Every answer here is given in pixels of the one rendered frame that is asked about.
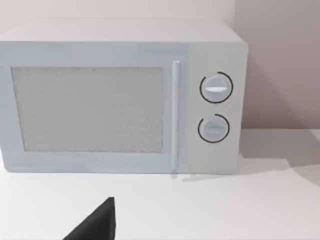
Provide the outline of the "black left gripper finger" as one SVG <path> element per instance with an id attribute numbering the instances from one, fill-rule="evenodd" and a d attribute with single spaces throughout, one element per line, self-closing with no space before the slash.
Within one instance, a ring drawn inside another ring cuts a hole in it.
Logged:
<path id="1" fill-rule="evenodd" d="M 108 197 L 62 240 L 115 240 L 115 198 Z"/>

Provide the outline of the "pale microwave door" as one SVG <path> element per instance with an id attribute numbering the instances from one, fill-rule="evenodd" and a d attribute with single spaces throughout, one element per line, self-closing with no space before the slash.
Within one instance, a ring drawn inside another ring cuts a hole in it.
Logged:
<path id="1" fill-rule="evenodd" d="M 0 42 L 0 150 L 12 173 L 171 174 L 176 42 Z"/>

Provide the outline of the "pale knob with grey slot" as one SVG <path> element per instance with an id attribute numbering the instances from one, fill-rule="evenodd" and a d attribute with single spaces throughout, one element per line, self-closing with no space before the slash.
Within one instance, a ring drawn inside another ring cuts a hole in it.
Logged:
<path id="1" fill-rule="evenodd" d="M 206 120 L 202 126 L 203 136 L 210 142 L 216 142 L 225 135 L 224 124 L 220 120 Z"/>

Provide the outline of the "pale knob with white bar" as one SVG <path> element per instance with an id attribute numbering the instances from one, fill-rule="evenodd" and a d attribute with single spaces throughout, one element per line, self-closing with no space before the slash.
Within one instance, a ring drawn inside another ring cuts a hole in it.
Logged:
<path id="1" fill-rule="evenodd" d="M 222 101 L 229 91 L 228 82 L 223 76 L 212 76 L 203 83 L 204 93 L 212 102 Z"/>

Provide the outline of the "pale microwave oven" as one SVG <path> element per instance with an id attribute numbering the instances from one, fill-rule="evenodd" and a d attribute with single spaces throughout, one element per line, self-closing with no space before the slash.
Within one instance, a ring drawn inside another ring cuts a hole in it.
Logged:
<path id="1" fill-rule="evenodd" d="M 187 47 L 178 166 L 171 174 L 232 174 L 240 149 L 248 45 L 216 19 L 45 19 L 0 34 L 0 42 L 149 42 Z M 210 101 L 208 78 L 224 77 L 227 96 Z M 219 141 L 203 136 L 206 120 L 220 120 Z"/>

